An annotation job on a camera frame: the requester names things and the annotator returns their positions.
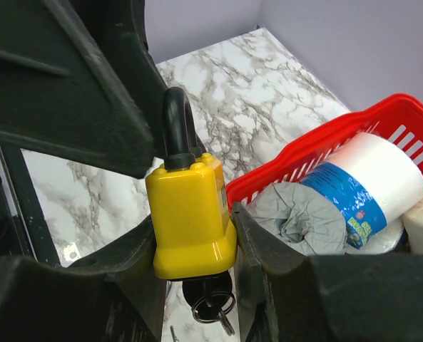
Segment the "key bunch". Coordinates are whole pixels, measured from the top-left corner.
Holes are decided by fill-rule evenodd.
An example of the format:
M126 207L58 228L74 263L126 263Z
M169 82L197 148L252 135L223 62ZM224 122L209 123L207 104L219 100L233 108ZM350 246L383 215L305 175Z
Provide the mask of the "key bunch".
M182 291L198 323L220 323L224 332L229 336L235 335L235 329L227 317L236 304L229 271L186 280L182 284Z

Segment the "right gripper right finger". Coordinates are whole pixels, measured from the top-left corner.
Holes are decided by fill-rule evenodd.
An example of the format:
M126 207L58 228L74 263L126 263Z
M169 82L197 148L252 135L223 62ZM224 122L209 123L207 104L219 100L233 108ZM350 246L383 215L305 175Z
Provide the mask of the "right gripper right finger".
M423 341L423 255L304 256L233 206L242 341Z

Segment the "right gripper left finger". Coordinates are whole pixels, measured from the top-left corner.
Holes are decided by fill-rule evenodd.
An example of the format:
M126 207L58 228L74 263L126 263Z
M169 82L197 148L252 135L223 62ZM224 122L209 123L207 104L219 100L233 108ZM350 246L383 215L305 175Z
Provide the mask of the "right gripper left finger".
M159 341L150 218L67 268L0 256L0 341Z

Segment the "dark silver key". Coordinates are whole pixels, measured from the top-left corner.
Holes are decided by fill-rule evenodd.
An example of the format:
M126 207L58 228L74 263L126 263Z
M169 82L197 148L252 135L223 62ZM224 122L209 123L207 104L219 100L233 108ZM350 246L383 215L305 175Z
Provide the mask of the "dark silver key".
M171 337L173 339L173 342L179 342L179 339L175 334L175 329L174 329L173 326L170 326L170 334L171 334Z

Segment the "yellow black padlock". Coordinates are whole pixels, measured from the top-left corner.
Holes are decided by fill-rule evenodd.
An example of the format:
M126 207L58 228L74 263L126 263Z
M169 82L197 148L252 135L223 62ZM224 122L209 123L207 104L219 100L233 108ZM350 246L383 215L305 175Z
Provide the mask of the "yellow black padlock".
M223 165L199 146L182 88L165 92L163 134L163 164L146 178L157 244L155 274L182 280L227 271L236 260L237 233L230 220Z

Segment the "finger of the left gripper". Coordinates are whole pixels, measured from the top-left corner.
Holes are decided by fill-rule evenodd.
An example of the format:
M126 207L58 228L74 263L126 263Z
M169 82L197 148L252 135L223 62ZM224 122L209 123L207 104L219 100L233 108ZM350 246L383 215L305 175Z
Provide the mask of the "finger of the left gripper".
M148 52L145 2L83 0L75 2L75 11L143 112L153 135L155 156L164 158L162 118L167 85Z
M75 2L0 1L0 143L140 179L153 135Z

